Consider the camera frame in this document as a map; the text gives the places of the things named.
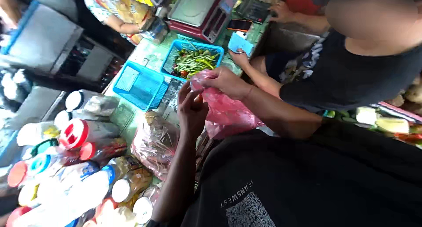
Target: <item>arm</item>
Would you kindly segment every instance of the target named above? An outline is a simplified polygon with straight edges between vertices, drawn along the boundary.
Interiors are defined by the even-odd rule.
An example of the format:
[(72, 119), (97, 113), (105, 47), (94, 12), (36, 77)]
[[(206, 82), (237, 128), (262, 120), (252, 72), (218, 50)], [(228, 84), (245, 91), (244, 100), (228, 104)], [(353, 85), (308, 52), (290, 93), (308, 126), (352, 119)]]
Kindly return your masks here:
[(293, 13), (285, 2), (280, 2), (277, 5), (269, 8), (277, 13), (277, 17), (272, 17), (270, 21), (274, 22), (295, 22), (315, 33), (324, 33), (330, 28), (330, 24), (325, 16), (312, 16), (301, 13)]
[(0, 0), (0, 8), (4, 11), (3, 21), (10, 27), (16, 28), (21, 19), (21, 13), (13, 0)]
[(231, 99), (241, 100), (266, 126), (280, 136), (308, 138), (321, 125), (322, 117), (289, 105), (247, 84), (227, 68), (215, 68), (213, 72), (216, 78), (205, 80), (203, 86), (218, 88)]
[(204, 129), (208, 104), (195, 106), (194, 98), (201, 94), (203, 89), (190, 93), (189, 85), (189, 82), (185, 83), (178, 94), (180, 139), (167, 180), (152, 211), (151, 219), (156, 222), (168, 222), (182, 214), (194, 192), (196, 139)]
[(249, 63), (246, 53), (236, 54), (232, 51), (229, 51), (229, 53), (233, 61), (239, 65), (243, 71), (245, 71), (245, 73), (249, 76), (249, 78), (252, 79), (252, 81), (254, 81), (254, 84), (258, 88), (280, 99), (280, 88), (282, 87), (282, 84), (252, 67), (252, 65)]
[(132, 23), (125, 23), (115, 15), (110, 15), (104, 23), (115, 31), (123, 34), (138, 34), (140, 29), (139, 26)]

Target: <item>pink plastic bag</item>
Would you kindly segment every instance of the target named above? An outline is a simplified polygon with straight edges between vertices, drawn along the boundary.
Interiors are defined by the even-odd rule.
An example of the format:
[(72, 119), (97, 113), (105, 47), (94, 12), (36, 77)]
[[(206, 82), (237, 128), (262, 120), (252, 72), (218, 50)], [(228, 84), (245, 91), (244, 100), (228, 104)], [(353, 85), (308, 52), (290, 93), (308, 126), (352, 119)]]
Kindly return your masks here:
[[(208, 69), (197, 73), (191, 78), (192, 90), (203, 88), (200, 82), (211, 78), (214, 74)], [(232, 100), (216, 88), (206, 88), (202, 96), (209, 106), (205, 128), (210, 138), (223, 139), (264, 125), (241, 101)]]

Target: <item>hand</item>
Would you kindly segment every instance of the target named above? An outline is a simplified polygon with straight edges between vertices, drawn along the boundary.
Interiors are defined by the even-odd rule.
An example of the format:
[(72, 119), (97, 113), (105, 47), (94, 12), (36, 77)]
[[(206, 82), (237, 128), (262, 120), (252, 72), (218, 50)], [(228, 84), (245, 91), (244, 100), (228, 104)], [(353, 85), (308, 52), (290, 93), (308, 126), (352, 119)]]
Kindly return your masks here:
[(201, 94), (204, 89), (190, 92), (190, 82), (183, 84), (178, 93), (177, 116), (180, 121), (181, 137), (189, 141), (196, 141), (201, 135), (205, 118), (208, 115), (208, 103), (194, 104), (194, 99)]
[(248, 55), (242, 50), (238, 49), (238, 52), (243, 52), (241, 54), (236, 54), (235, 52), (229, 50), (230, 56), (235, 64), (240, 66), (242, 69), (249, 65)]
[(280, 1), (280, 3), (277, 3), (276, 5), (271, 6), (269, 10), (277, 13), (277, 17), (270, 18), (270, 21), (286, 23), (286, 22), (292, 22), (295, 19), (295, 13), (290, 11), (288, 5), (283, 1)]
[(216, 78), (204, 80), (202, 86), (217, 88), (233, 100), (243, 100), (253, 88), (226, 67), (221, 66), (211, 72)]

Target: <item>counter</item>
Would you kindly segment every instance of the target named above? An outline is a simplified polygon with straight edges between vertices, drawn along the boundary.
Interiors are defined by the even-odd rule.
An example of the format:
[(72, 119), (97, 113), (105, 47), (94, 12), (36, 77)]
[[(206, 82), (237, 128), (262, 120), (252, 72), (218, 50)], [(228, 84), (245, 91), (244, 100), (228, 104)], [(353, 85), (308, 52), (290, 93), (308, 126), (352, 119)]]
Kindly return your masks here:
[[(262, 25), (254, 24), (253, 28), (248, 32), (247, 40), (254, 45), (254, 50), (261, 42), (264, 32), (267, 30), (269, 23), (268, 19), (269, 18), (267, 18), (267, 20), (265, 20)], [(234, 64), (227, 51), (227, 45), (232, 33), (233, 31), (226, 29), (216, 40), (214, 45), (218, 45), (224, 48), (225, 54), (221, 65), (227, 66), (235, 74), (240, 76), (242, 74), (242, 70)], [(166, 54), (170, 49), (172, 41), (177, 38), (178, 36), (175, 32), (170, 32), (166, 36), (165, 40), (158, 46), (153, 45), (151, 41), (143, 39), (132, 52), (128, 60), (146, 66), (152, 70), (160, 71), (161, 64), (163, 63), (163, 60), (165, 59)], [(105, 95), (119, 97), (113, 92), (113, 86), (115, 80), (118, 77), (119, 75), (115, 76), (115, 79), (113, 79), (108, 87), (104, 90), (103, 93)], [(178, 127), (179, 121), (177, 119), (177, 92), (180, 90), (183, 83), (179, 80), (171, 79), (169, 77), (166, 77), (166, 82), (168, 82), (170, 86), (164, 95), (164, 98), (161, 101), (159, 107), (154, 111)], [(131, 104), (127, 100), (120, 98), (120, 104), (116, 111), (112, 114), (111, 121), (119, 126), (120, 130), (122, 131), (122, 137), (125, 138), (128, 144), (132, 143), (136, 129), (138, 127), (138, 122), (140, 121), (139, 119), (143, 117), (143, 115), (144, 112), (142, 112), (135, 105)]]

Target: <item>red bottle cap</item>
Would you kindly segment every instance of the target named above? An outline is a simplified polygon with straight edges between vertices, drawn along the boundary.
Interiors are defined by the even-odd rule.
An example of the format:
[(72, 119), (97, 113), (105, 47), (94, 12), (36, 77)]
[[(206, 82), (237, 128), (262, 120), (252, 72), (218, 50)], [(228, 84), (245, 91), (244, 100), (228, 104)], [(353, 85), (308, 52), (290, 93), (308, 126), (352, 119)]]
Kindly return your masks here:
[(66, 129), (62, 130), (59, 142), (67, 149), (79, 148), (87, 139), (88, 130), (86, 121), (79, 118), (72, 119)]
[(17, 187), (24, 180), (28, 171), (28, 165), (24, 161), (19, 161), (13, 165), (7, 176), (7, 183), (11, 187)]
[(81, 157), (80, 159), (81, 160), (92, 159), (96, 151), (97, 149), (95, 148), (94, 142), (85, 142), (82, 145), (81, 150), (79, 151), (79, 156)]
[(18, 219), (19, 217), (21, 217), (23, 214), (29, 212), (30, 210), (32, 210), (32, 208), (27, 207), (27, 206), (22, 206), (22, 207), (18, 207), (16, 208), (14, 211), (12, 211), (12, 213), (9, 215), (9, 218), (7, 219), (6, 222), (6, 227), (13, 227), (13, 222)]

